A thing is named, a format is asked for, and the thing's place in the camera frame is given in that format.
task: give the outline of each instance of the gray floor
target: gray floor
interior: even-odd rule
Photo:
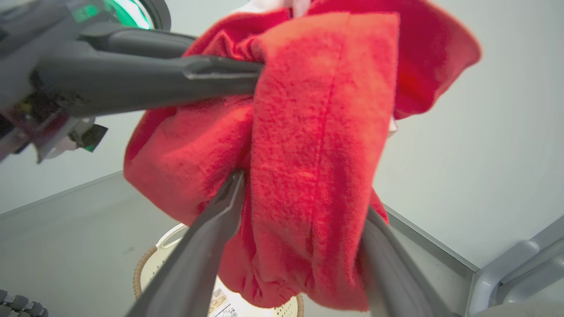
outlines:
[[[176,222],[117,175],[0,218],[0,288],[52,316],[123,316],[137,261]],[[395,233],[448,307],[463,314],[470,280]],[[306,316],[368,316],[305,298]]]

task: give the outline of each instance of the seam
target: seam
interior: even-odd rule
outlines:
[[[325,111],[323,112],[322,116],[321,116],[321,124],[320,124],[320,129],[318,132],[318,136],[320,139],[319,142],[319,148],[318,148],[318,152],[317,152],[317,171],[315,173],[315,189],[314,189],[314,201],[313,201],[313,206],[317,206],[316,202],[319,201],[320,197],[321,197],[321,189],[319,187],[319,176],[321,174],[321,151],[323,150],[323,146],[324,146],[324,139],[325,139],[325,126],[327,124],[327,115],[329,114],[329,109],[331,106],[331,100],[333,99],[333,90],[335,87],[335,80],[337,77],[337,72],[339,70],[339,67],[341,66],[341,60],[342,60],[342,56],[343,56],[343,50],[345,48],[345,42],[347,39],[347,33],[346,30],[349,28],[350,25],[350,20],[351,20],[351,15],[347,15],[347,19],[345,21],[345,34],[343,36],[343,41],[342,41],[342,45],[341,48],[339,50],[339,54],[338,54],[338,59],[337,59],[337,63],[335,65],[335,69],[333,72],[333,79],[331,80],[331,85],[329,86],[329,94],[327,95],[327,99],[325,101]],[[314,249],[313,249],[313,234],[314,234],[314,230],[313,230],[313,219],[314,219],[314,211],[316,211],[317,208],[313,208],[312,209],[312,213],[310,215],[310,245],[312,246],[311,248],[311,259],[313,260],[314,257]]]

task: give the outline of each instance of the red fabric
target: red fabric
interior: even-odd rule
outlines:
[[[190,225],[245,169],[225,285],[261,307],[305,292],[367,309],[357,250],[368,204],[387,220],[372,178],[390,117],[427,111],[479,59],[475,40],[419,0],[324,0],[293,20],[288,10],[229,16],[190,54],[265,67],[254,96],[148,111],[126,151],[127,180]]]

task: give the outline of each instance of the basket label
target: basket label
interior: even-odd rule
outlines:
[[[218,288],[211,294],[208,317],[238,317],[235,308],[229,303],[227,296]]]

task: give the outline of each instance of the white basket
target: white basket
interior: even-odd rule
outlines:
[[[143,290],[151,282],[163,263],[172,253],[180,239],[170,243],[167,241],[179,231],[185,229],[179,224],[169,230],[158,243],[147,251],[137,263],[133,273],[133,291],[139,298]],[[301,294],[294,296],[286,304],[273,309],[255,307],[244,300],[241,295],[230,291],[219,279],[215,278],[214,292],[210,301],[208,317],[303,317],[303,299]]]

